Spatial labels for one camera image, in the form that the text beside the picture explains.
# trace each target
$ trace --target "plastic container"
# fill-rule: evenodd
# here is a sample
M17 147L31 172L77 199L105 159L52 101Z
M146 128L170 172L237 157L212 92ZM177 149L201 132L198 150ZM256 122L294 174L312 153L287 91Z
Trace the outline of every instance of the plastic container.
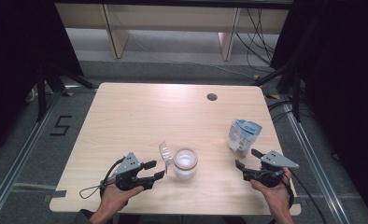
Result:
M228 145L236 155L246 157L261 130L262 126L255 122L235 119L228 135Z
M176 152L173 160L174 172L178 178L188 180L195 176L198 156L194 150L183 147Z

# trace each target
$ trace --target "round hole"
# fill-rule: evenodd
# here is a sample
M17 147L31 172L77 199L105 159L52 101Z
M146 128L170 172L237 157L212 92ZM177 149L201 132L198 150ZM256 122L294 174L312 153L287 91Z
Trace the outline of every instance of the round hole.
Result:
M209 94L207 95L207 99L208 99L209 101L216 101L216 100L217 100L217 95L216 95L216 94L214 94L214 93L209 93Z

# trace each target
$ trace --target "metal bar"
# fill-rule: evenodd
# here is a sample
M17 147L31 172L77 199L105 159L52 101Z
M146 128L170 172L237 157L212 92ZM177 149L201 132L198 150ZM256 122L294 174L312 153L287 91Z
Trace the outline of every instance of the metal bar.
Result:
M289 98L286 95L281 95L282 101L287 101ZM292 108L290 105L284 105L285 111L291 111ZM289 121L291 123L291 127L294 130L295 134L300 141L301 147L304 151L304 154L309 162L310 168L315 175L316 180L318 181L318 185L320 186L321 192L324 195L324 198L327 201L327 204L330 207L330 210L333 213L333 217L337 223L350 223L349 218L347 216L347 212L341 204L338 196L333 189L330 180L324 173L324 170L318 160L318 157L310 144L305 131L301 125L301 123L296 121L296 118L290 113Z
M68 92L97 92L98 89L88 89L79 85L66 85L63 93Z
M241 7L290 9L315 7L318 0L54 0L54 3L168 6L168 7Z
M38 118L36 121L40 121L47 110L47 94L45 93L45 79L43 73L44 67L39 66L36 76L36 88L38 90Z
M52 111L53 107L56 105L57 101L60 98L60 92L56 92L52 95L50 102L48 103L48 109L45 113L43 119L38 120L35 123L35 127L33 128L32 132L30 133L29 137L27 138L26 142L24 143L23 147L19 155L17 156L16 160L13 162L12 166L10 167L6 177L0 184L0 210L3 207L10 191L13 188L16 180L18 179L21 171L26 164L27 160L29 159L33 148L42 133L46 123L50 118L50 112Z

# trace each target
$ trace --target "black cable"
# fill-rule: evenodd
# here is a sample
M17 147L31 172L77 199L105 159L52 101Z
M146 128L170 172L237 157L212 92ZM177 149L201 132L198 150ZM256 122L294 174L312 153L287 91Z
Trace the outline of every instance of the black cable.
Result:
M304 113L301 113L300 112L300 114L302 115L302 116L305 116L305 117L307 117L307 118L310 118L310 119L314 119L315 118L315 115L307 115L307 114L304 114Z
M239 40L243 43L243 45L245 45L245 47L250 50L253 54L255 54L257 57L259 57L263 62L267 63L268 65L270 64L267 60L265 60L260 54L258 54L256 51L254 51L253 49L251 49L240 37L240 35L238 33L236 33L236 36L239 38Z
M287 193L290 196L289 197L289 209L290 209L292 207L292 205L294 204L294 192L292 192L290 182L289 182L289 184L286 184L283 180L281 180L280 183L282 183L284 185L284 187L287 190Z
M258 69L258 68L255 68L253 67L250 62L248 61L248 66L254 70L257 70L257 71L260 71L260 72L265 72L265 73L268 73L268 74L271 74L272 72L269 72L269 71L265 71L265 70L262 70L262 69Z
M288 114L289 114L289 113L291 113L291 112L292 112L292 110L290 110L290 111L286 111L286 112L281 113L281 114L279 114L279 115L276 115L275 117L273 117L273 118L272 118L272 122L273 122L273 123L277 122L278 120L282 119L283 117L285 117L286 115L288 115Z
M249 11L249 10L247 10L247 12L248 12L248 16L249 16L249 18L250 18L250 20L251 20L251 23L253 23L254 30L255 30L255 34L257 34L257 36L259 37L259 39L261 40L261 42L262 42L262 43L263 43L263 45L264 45L264 48L262 48L262 49L265 49L265 52L266 52L266 54L267 54L267 56L268 56L268 59L271 61L271 60L272 60L272 57L271 57L271 55L270 55L270 51L268 50L268 48L272 49L272 47L270 47L269 45L267 45L267 44L265 43L265 39L263 38L262 23L261 23L261 14L262 14L262 10L261 10L261 9L259 9L259 20L258 20L257 26L256 26L256 24L255 24L255 22L254 22L253 18L252 18L252 17L251 17L251 15L250 15L250 11Z
M320 215L321 219L323 220L323 223L327 223L326 218L324 217L324 215L321 213L320 208L318 207L318 205L316 204L315 200L313 199L312 195L309 193L309 191L306 189L306 187L304 186L303 182L298 178L298 176L289 168L292 176L295 177L295 179L298 181L298 183L301 185L301 187L304 189L304 191L306 192L306 194L309 196L310 201L312 201L313 205L315 205L316 209L318 210L318 214Z
M276 107L278 107L280 105L288 104L288 103L291 103L291 102L292 102L292 100L287 100L287 101L280 101L280 102L268 105L268 110L269 110L269 112L271 112Z
M248 38L251 40L251 42L250 42L250 44L249 44L249 45L251 45L251 44L255 44L255 45L256 45L257 47L259 47L260 49L265 49L265 47L263 47L263 46L261 46L261 45L257 44L257 43L254 41L255 36L256 36L256 34L253 34L253 37L251 37L251 36L250 36L250 34L248 34Z
M107 183L107 180L108 180L108 177L109 177L109 175L111 174L111 171L114 169L114 167L116 167L118 164L120 164L121 162L123 162L123 160L125 159L125 157L123 157L122 159L120 159L120 160L118 160L118 161L116 161L112 166L111 166L111 168L108 170L108 172L107 172L107 174L106 174L106 177L105 177L105 179L102 181L102 187L106 187L106 183Z
M268 56L268 58L269 58L269 62L271 62L271 61L272 61L272 56L271 56L271 54L270 54L269 50L267 50L267 49L266 49L265 39L263 38L262 23L261 23L261 14L262 14L262 9L261 9L261 8L259 8L259 10L258 10L258 11L259 11L259 22L260 22L261 40L262 40L263 45L265 46L265 53L266 53L266 55L267 55L267 56Z

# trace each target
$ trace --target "gray floor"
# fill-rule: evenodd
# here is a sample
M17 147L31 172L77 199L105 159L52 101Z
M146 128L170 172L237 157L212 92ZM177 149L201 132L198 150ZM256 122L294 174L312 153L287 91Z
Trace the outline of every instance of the gray floor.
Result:
M247 50L237 38L231 60L224 62L220 55L217 34L136 31L131 33L122 58L113 60L105 31L69 29L67 33L70 35L86 78L95 84L114 81L249 85L254 81L254 75L263 77L268 74L248 66ZM273 46L277 36L268 35L265 39ZM257 69L271 71L254 55L249 56L249 61ZM77 83L69 79L64 82L70 87L77 86ZM276 93L277 82L278 78L263 85L263 92ZM72 90L73 96L59 96L52 108L32 153L1 208L0 223L70 223L75 215L54 213L49 209L50 195L59 182L95 95L95 91ZM268 105L279 101L266 100ZM349 223L368 223L368 210L343 166L331 157L333 150L317 120L312 118L312 111L306 104L301 104L301 109L301 124L318 156L323 172L339 198L339 203L348 215ZM271 111L271 117L279 118L284 112L284 107L279 106ZM23 108L6 137L6 143L0 147L0 183L4 181L11 164L20 154L27 137L36 125L36 113L35 100ZM67 124L70 128L65 136L51 136L51 133L62 131L54 127L60 116L72 116L71 119L62 120L62 124ZM275 122L275 127L285 156L300 164L301 169L296 174L315 198L327 223L338 222L309 165L303 146L292 129L290 117L281 117ZM294 218L295 221L321 223L320 215L304 189L296 180L294 185L298 193L296 202L300 203L303 209L302 213ZM271 217L244 217L244 219L248 223L268 223Z

